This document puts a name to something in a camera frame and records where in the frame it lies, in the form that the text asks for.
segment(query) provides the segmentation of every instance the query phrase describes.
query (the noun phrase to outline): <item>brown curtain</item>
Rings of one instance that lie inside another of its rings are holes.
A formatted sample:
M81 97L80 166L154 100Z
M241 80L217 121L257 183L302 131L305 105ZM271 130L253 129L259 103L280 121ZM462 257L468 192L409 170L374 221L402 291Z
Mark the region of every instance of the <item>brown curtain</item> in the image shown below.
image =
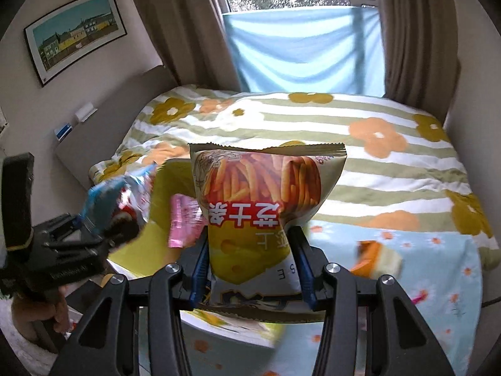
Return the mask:
M457 73L454 0L379 0L389 99L444 122Z
M146 30L180 85L240 91L218 0L134 0Z

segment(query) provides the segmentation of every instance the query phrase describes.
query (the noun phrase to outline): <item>blue sheet over window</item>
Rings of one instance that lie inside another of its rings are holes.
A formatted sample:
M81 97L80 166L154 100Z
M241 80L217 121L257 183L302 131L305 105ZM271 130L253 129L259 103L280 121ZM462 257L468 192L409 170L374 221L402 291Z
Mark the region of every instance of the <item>blue sheet over window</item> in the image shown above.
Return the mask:
M224 14L245 91L384 95L379 12L308 7Z

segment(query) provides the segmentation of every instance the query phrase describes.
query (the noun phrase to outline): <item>human hand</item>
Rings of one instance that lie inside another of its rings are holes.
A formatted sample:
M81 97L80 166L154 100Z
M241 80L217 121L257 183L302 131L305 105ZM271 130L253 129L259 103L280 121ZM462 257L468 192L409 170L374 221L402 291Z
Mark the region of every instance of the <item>human hand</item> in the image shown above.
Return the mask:
M37 334L33 321L44 321L54 318L54 331L65 334L70 329L68 305L64 296L64 288L59 288L59 300L56 304L37 302L27 297L15 295L12 302L12 322L19 333L30 342L37 342Z

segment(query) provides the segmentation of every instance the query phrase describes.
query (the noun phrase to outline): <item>framed picture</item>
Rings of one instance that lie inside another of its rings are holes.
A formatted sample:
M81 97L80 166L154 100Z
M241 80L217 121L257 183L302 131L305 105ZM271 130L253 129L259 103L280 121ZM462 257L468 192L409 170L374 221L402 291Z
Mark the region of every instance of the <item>framed picture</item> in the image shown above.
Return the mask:
M75 0L24 29L42 86L81 57L127 34L115 0Z

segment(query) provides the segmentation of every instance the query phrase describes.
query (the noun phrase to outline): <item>pink snack bag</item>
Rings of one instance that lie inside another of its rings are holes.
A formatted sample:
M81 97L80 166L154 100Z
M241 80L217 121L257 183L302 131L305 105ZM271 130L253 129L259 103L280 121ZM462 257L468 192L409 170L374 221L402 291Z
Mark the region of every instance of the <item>pink snack bag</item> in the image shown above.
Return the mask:
M190 247L207 224L195 198L177 193L170 198L169 247Z

